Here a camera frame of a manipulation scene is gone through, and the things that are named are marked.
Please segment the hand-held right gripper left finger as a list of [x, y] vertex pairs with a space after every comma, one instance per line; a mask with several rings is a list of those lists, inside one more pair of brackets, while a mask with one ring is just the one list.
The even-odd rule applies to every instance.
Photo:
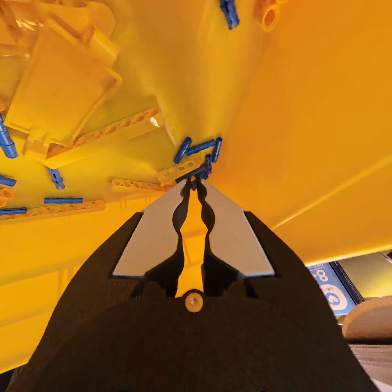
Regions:
[[181, 228], [188, 214], [190, 184], [190, 179], [183, 179], [142, 211], [114, 277], [156, 282], [167, 297], [175, 297], [185, 264]]

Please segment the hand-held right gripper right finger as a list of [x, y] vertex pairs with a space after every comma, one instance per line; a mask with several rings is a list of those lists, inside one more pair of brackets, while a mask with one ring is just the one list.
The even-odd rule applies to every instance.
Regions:
[[233, 283], [274, 277], [275, 271], [244, 208], [204, 179], [197, 180], [202, 221], [207, 228], [202, 264], [203, 291], [223, 296]]

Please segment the yellow plastic bin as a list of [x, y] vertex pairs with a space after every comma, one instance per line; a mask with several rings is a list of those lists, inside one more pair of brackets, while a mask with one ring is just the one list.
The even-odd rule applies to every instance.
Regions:
[[[209, 183], [307, 265], [391, 249], [391, 1], [262, 9], [266, 43], [239, 110], [261, 108], [256, 135], [220, 136]], [[28, 362], [71, 278], [126, 221], [75, 212], [1, 217], [1, 374]]]

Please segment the blue robot kit box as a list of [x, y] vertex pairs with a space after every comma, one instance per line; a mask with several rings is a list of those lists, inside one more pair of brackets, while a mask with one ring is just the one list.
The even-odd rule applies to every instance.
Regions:
[[347, 316], [365, 301], [339, 262], [313, 264], [307, 269], [318, 283], [335, 317]]

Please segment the pile of yellow building parts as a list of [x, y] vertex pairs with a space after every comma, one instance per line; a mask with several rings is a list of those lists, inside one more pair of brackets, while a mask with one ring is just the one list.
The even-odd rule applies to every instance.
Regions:
[[115, 177], [160, 185], [186, 136], [255, 136], [245, 92], [267, 35], [263, 1], [1, 1], [1, 207], [82, 197], [72, 219], [119, 225], [156, 198]]

